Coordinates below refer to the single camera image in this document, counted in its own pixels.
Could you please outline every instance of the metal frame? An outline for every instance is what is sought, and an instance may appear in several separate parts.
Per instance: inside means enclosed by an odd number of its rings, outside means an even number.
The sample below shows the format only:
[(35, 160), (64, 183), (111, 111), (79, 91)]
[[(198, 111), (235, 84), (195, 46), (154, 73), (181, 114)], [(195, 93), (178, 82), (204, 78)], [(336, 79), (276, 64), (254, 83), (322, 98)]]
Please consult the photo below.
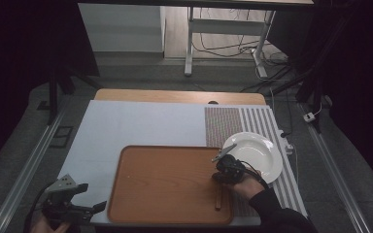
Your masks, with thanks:
[(187, 45), (186, 45), (186, 68), (185, 75), (192, 74), (192, 29), (193, 29), (193, 7), (189, 9), (187, 21)]
[(52, 136), (55, 133), (57, 126), (65, 115), (71, 98), (72, 97), (70, 96), (64, 96), (62, 99), (58, 115), (53, 120), (52, 125), (48, 125), (45, 129), (41, 139), (39, 140), (35, 149), (29, 155), (29, 158), (20, 171), (17, 180), (11, 188), (11, 191), (2, 204), (0, 209), (0, 232), (5, 232), (9, 223), (11, 222), (23, 194), (26, 192), (27, 187), (29, 186), (39, 164), (41, 163), (42, 158), (45, 155), (45, 152), (47, 151), (48, 146), (50, 145)]

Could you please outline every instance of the white cable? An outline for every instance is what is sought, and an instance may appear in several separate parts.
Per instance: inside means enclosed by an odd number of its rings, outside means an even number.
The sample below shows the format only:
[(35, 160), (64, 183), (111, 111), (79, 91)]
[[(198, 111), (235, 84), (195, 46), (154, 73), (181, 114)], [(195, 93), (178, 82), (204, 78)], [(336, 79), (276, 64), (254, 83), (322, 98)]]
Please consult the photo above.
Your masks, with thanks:
[(298, 180), (298, 153), (296, 152), (296, 147), (294, 144), (292, 144), (293, 150), (295, 151), (295, 173), (296, 173), (296, 183), (298, 183), (299, 186), (299, 180)]
[(321, 109), (322, 109), (322, 102), (320, 102), (320, 109), (316, 113), (314, 113), (314, 116), (317, 115), (317, 114), (319, 114), (320, 111), (321, 111)]
[(271, 97), (272, 97), (272, 113), (275, 114), (274, 92), (272, 92), (271, 87), (269, 87), (269, 91), (271, 91)]

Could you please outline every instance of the wooden tray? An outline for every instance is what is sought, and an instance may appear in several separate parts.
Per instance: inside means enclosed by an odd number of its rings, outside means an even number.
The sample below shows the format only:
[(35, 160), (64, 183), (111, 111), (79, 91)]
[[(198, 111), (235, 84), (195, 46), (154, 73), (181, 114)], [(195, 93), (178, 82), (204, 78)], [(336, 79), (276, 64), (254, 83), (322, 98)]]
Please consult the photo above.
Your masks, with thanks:
[(228, 224), (232, 220), (229, 190), (211, 178), (216, 172), (211, 159), (218, 151), (189, 147), (124, 148), (109, 201), (110, 221)]

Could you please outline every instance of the cable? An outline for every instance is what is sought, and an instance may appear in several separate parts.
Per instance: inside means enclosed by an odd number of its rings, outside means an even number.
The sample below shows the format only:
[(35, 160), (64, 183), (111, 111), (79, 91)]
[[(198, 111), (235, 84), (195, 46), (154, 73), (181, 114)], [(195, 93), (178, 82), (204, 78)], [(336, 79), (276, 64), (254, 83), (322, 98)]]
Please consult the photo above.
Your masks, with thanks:
[(237, 18), (239, 18), (239, 15), (241, 15), (241, 9), (238, 9), (237, 12), (238, 12), (238, 13), (237, 13), (237, 16), (234, 18), (234, 20), (236, 20)]
[(279, 74), (284, 70), (284, 68), (282, 68), (280, 71), (278, 71), (278, 72), (275, 73), (273, 76), (271, 76), (270, 79), (268, 79), (268, 80), (264, 80), (264, 81), (262, 81), (261, 83), (257, 83), (257, 84), (250, 85), (250, 86), (246, 86), (246, 87), (242, 88), (239, 92), (244, 92), (244, 91), (247, 90), (247, 89), (254, 88), (254, 87), (257, 87), (257, 86), (259, 86), (259, 88), (258, 88), (258, 90), (257, 90), (256, 92), (259, 92), (260, 89), (261, 89), (263, 86), (265, 86), (265, 85), (267, 85), (267, 84), (269, 84), (269, 83), (272, 83), (272, 82), (278, 80), (279, 78), (281, 78), (283, 75), (285, 75), (287, 72), (289, 72), (289, 71), (292, 69), (292, 67), (289, 67), (289, 68), (290, 68), (289, 70), (285, 71), (282, 75), (279, 75)]
[(296, 147), (294, 144), (292, 144), (293, 150), (295, 151), (295, 170), (296, 170), (296, 183), (299, 185), (299, 179), (298, 179), (298, 153), (296, 152)]
[(321, 109), (322, 109), (322, 102), (320, 102), (320, 109), (316, 113), (314, 113), (314, 116), (317, 115), (317, 114), (319, 114), (320, 111), (321, 111)]
[(269, 87), (269, 91), (271, 91), (271, 97), (272, 97), (272, 113), (275, 114), (274, 93), (272, 92), (271, 87)]
[(47, 189), (49, 186), (51, 186), (53, 183), (48, 183), (45, 185), (39, 192), (38, 195), (35, 197), (35, 200), (32, 203), (32, 207), (29, 210), (28, 215), (25, 218), (25, 222), (23, 223), (23, 233), (29, 233), (30, 227), (31, 227), (31, 221), (33, 213), (35, 212), (35, 207), (38, 204), (39, 199), (41, 198), (42, 194), (44, 193), (45, 189)]
[(269, 55), (269, 58), (266, 58), (265, 52), (263, 51), (261, 53), (263, 56), (263, 58), (261, 57), (261, 60), (269, 66), (290, 65), (290, 63), (287, 60), (280, 59), (280, 61), (283, 61), (283, 62), (276, 62), (274, 59), (271, 58), (274, 54), (279, 54), (279, 53), (283, 53), (283, 52), (281, 51), (274, 52)]
[(196, 49), (197, 51), (207, 52), (207, 53), (210, 53), (210, 54), (213, 54), (213, 55), (217, 55), (217, 56), (221, 56), (221, 57), (232, 57), (232, 56), (241, 55), (241, 54), (243, 54), (246, 50), (250, 50), (250, 49), (253, 49), (253, 48), (254, 48), (254, 47), (245, 48), (244, 50), (241, 50), (240, 52), (235, 53), (235, 54), (223, 55), (223, 54), (219, 54), (219, 53), (212, 52), (212, 51), (208, 51), (208, 50), (199, 50), (199, 49), (195, 46), (195, 44), (194, 44), (193, 42), (192, 42), (192, 46), (193, 46), (193, 48)]
[(267, 13), (268, 11), (265, 11), (265, 15), (264, 15), (264, 22), (266, 22), (266, 13)]
[[(250, 10), (248, 10), (248, 13), (247, 13), (247, 20), (249, 18), (249, 15), (250, 15)], [(202, 18), (202, 8), (200, 9), (200, 12), (199, 12), (199, 17)], [(204, 44), (204, 41), (203, 41), (203, 37), (202, 37), (202, 33), (199, 33), (199, 36), (200, 36), (200, 40), (201, 40), (201, 45), (202, 45), (202, 48), (204, 48), (205, 50), (223, 50), (223, 49), (229, 49), (229, 48), (234, 48), (234, 47), (238, 47), (238, 50), (240, 51), (240, 53), (237, 53), (237, 54), (232, 54), (232, 55), (222, 55), (222, 54), (219, 54), (219, 53), (216, 53), (216, 52), (210, 52), (210, 51), (204, 51), (204, 50), (199, 50), (195, 45), (193, 45), (193, 47), (198, 50), (198, 51), (202, 51), (202, 52), (208, 52), (210, 54), (213, 54), (213, 55), (218, 55), (218, 56), (222, 56), (222, 57), (231, 57), (231, 56), (237, 56), (237, 55), (240, 55), (242, 53), (244, 53), (246, 50), (249, 50), (247, 48), (245, 48), (245, 50), (241, 50), (241, 46), (245, 46), (245, 45), (250, 45), (250, 44), (254, 44), (254, 43), (257, 43), (259, 41), (253, 41), (253, 42), (247, 42), (247, 43), (244, 43), (242, 44), (242, 40), (244, 39), (244, 36), (243, 38), (241, 39), (241, 42), (237, 45), (232, 45), (232, 46), (225, 46), (225, 47), (216, 47), (216, 48), (207, 48)]]
[(207, 8), (207, 14), (208, 14), (208, 18), (211, 18), (210, 8)]
[(277, 80), (280, 79), (281, 77), (279, 77), (278, 79), (275, 79), (275, 80), (274, 80), (275, 76), (277, 76), (278, 74), (280, 74), (280, 73), (281, 73), (284, 69), (286, 69), (286, 68), (289, 68), (289, 69), (288, 69), (287, 71), (285, 71), (284, 74), (288, 73), (288, 72), (292, 69), (292, 67), (290, 67), (290, 66), (284, 66), (284, 67), (281, 68), (277, 73), (275, 73), (275, 75), (273, 75), (272, 77), (270, 77), (270, 78), (268, 78), (268, 79), (263, 79), (263, 78), (261, 78), (261, 77), (259, 76), (259, 73), (257, 72), (257, 68), (258, 68), (259, 64), (257, 64), (256, 67), (255, 67), (255, 74), (256, 74), (256, 77), (257, 77), (259, 80), (261, 80), (261, 81), (277, 81)]
[(251, 176), (253, 176), (254, 178), (256, 178), (256, 180), (265, 188), (265, 189), (268, 189), (269, 186), (268, 186), (268, 183), (266, 183), (266, 181), (262, 178), (262, 176), (258, 173), (258, 171), (253, 167), (251, 166), (251, 164), (249, 164), (248, 162), (246, 161), (241, 161), (239, 160), (241, 163), (245, 163), (247, 164), (248, 166), (250, 166), (253, 171), (249, 170), (249, 169), (242, 169), (242, 168), (239, 168), (239, 167), (231, 167), (232, 169), (236, 169), (236, 170), (239, 170), (239, 171), (243, 171), (245, 173), (248, 173), (250, 174)]
[(287, 135), (289, 135), (293, 131), (293, 124), (292, 124), (292, 113), (290, 111), (289, 100), (288, 100), (288, 90), (287, 89), (286, 89), (286, 97), (287, 97), (287, 107), (288, 107), (288, 112), (289, 112), (289, 126), (290, 126), (290, 131), (289, 131), (289, 133), (287, 133)]

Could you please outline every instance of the black curtain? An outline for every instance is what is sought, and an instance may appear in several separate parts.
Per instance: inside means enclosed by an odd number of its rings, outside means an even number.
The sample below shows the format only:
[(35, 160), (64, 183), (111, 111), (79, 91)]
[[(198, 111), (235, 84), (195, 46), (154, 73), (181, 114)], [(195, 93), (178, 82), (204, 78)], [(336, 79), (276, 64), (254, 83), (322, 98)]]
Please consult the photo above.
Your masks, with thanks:
[(78, 4), (0, 1), (0, 149), (22, 117), (30, 91), (65, 66), (99, 75)]
[(324, 72), (331, 117), (373, 169), (373, 1), (361, 1)]

